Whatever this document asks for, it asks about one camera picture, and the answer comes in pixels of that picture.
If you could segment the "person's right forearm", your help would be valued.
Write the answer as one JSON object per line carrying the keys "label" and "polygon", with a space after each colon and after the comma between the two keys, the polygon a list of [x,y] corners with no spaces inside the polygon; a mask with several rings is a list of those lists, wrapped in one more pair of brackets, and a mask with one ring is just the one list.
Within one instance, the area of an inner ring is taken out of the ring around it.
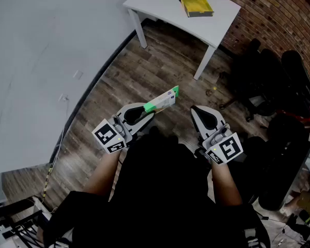
{"label": "person's right forearm", "polygon": [[215,202],[221,206],[238,206],[242,198],[227,164],[211,161]]}

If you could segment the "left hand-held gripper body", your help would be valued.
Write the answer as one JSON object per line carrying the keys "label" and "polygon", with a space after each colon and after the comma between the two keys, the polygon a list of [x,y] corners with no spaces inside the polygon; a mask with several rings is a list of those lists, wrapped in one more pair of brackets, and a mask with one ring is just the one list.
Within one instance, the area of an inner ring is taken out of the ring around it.
{"label": "left hand-held gripper body", "polygon": [[131,125],[133,121],[122,120],[114,114],[110,119],[102,120],[92,131],[96,141],[108,154],[127,148],[127,143],[132,141]]}

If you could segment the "person's black clothing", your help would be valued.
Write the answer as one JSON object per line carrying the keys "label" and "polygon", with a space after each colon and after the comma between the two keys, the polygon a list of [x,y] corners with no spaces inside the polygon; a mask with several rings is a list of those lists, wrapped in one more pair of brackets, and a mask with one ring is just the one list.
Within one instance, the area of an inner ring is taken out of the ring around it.
{"label": "person's black clothing", "polygon": [[109,196],[71,191],[43,231],[45,248],[270,248],[253,206],[208,197],[203,162],[156,127],[127,151]]}

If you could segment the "red bag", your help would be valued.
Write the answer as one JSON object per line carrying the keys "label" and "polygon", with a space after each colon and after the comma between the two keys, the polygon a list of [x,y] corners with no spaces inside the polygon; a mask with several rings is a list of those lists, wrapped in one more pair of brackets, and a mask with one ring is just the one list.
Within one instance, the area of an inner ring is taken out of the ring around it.
{"label": "red bag", "polygon": [[298,121],[300,121],[302,123],[310,122],[310,117],[302,117],[302,116],[299,116],[299,115],[296,115],[294,113],[287,112],[287,111],[284,111],[284,110],[277,110],[276,113],[277,114],[284,114],[284,115],[287,115],[287,116],[291,116],[291,117],[295,118],[296,120],[298,120]]}

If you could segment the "green and white small box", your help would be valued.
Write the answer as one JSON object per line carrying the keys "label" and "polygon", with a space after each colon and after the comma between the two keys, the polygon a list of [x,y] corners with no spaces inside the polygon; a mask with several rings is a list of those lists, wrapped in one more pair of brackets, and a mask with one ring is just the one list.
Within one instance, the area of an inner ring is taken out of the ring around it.
{"label": "green and white small box", "polygon": [[143,105],[143,108],[146,113],[155,112],[159,113],[162,110],[166,109],[175,104],[176,97],[179,95],[179,86],[175,86],[167,92],[161,94],[160,96],[154,98],[148,103]]}

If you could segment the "white table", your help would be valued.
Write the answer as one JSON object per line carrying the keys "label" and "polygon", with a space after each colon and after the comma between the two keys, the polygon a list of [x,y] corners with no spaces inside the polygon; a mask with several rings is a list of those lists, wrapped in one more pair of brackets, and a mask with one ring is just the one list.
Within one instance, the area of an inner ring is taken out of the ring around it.
{"label": "white table", "polygon": [[140,45],[144,49],[147,47],[147,42],[138,16],[139,12],[148,18],[159,19],[178,27],[206,43],[208,48],[194,75],[194,79],[198,80],[241,8],[230,0],[207,1],[214,10],[211,17],[187,17],[178,0],[127,0],[123,6],[130,14]]}

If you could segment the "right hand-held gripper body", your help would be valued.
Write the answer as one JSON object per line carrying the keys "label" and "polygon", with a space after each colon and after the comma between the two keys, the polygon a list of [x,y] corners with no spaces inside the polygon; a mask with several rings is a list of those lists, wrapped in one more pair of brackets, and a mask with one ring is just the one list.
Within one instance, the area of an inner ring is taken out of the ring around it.
{"label": "right hand-held gripper body", "polygon": [[226,164],[242,154],[242,145],[236,132],[232,132],[229,124],[205,139],[202,143],[205,156],[217,165]]}

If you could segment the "person's left forearm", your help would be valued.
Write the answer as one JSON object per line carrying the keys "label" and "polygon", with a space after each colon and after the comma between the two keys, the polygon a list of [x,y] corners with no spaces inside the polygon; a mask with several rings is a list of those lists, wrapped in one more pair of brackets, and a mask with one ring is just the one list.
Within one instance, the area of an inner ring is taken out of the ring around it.
{"label": "person's left forearm", "polygon": [[109,200],[120,154],[121,150],[103,155],[98,166],[86,182],[83,188],[84,192],[95,194]]}

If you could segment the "metal equipment rack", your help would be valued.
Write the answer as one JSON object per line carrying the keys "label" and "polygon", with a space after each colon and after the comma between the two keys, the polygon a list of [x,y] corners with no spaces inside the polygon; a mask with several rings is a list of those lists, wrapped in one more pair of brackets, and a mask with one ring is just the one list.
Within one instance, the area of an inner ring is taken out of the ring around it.
{"label": "metal equipment rack", "polygon": [[36,196],[0,204],[0,248],[44,248],[42,234],[51,216]]}

